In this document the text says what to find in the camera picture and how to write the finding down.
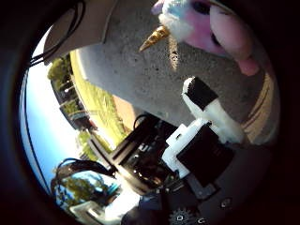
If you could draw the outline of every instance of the pink plush unicorn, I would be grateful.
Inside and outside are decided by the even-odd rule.
[[[253,41],[246,25],[229,9],[208,0],[158,0],[152,7],[162,26],[140,50],[172,34],[178,41],[221,56],[232,57],[242,73],[259,71],[252,58]]]

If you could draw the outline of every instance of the unicorn horn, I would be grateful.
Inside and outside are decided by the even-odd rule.
[[[164,25],[159,26],[152,35],[143,43],[140,48],[140,52],[158,43],[163,38],[166,38],[170,34],[168,28]]]

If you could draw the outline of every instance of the gear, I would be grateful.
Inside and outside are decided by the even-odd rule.
[[[173,210],[169,218],[171,225],[193,225],[195,224],[195,217],[186,208]]]

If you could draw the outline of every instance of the tree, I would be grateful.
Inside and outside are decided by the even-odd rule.
[[[63,203],[62,207],[67,211],[69,207],[87,201],[94,201],[100,206],[104,205],[108,196],[108,187],[101,177],[92,176],[91,178],[96,179],[94,184],[87,178],[81,177],[71,176],[63,179],[60,186],[63,191],[57,192],[56,200]]]
[[[98,157],[93,152],[91,147],[87,144],[87,140],[90,138],[90,134],[87,131],[80,131],[78,134],[78,140],[82,146],[83,152],[89,157],[90,160],[97,161]]]
[[[52,66],[48,71],[48,78],[52,81],[63,81],[65,76],[68,75],[68,67],[62,58],[54,59]]]

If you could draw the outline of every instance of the black wire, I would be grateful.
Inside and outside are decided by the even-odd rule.
[[[79,4],[82,5],[82,10],[81,10],[81,15],[80,18],[78,19],[78,15],[79,15]],[[77,30],[77,28],[79,27],[79,25],[82,23],[83,21],[83,17],[85,14],[85,9],[86,9],[86,5],[85,2],[83,0],[79,0],[75,6],[73,6],[74,9],[74,14],[73,14],[73,18],[70,22],[70,25],[68,27],[68,30],[66,32],[66,34],[56,43],[54,44],[50,49],[48,49],[47,51],[38,54],[34,57],[32,57],[29,61],[29,65],[28,67],[33,67],[41,62],[44,62],[46,59],[49,59],[61,46],[62,44],[71,36],[74,34],[74,32]]]
[[[24,76],[24,89],[23,89],[25,129],[26,129],[27,138],[28,138],[28,141],[29,141],[31,153],[34,157],[34,160],[35,160],[36,164],[37,164],[37,170],[38,170],[38,172],[39,172],[39,174],[42,178],[42,181],[45,185],[45,188],[47,189],[48,193],[51,194],[51,191],[50,191],[49,186],[47,184],[44,173],[43,173],[43,171],[42,171],[42,169],[39,165],[38,156],[36,154],[35,147],[32,143],[32,139],[31,139],[31,135],[30,135],[30,131],[29,131],[29,124],[28,124],[28,117],[27,117],[27,81],[28,81],[28,73],[26,73],[25,76]]]

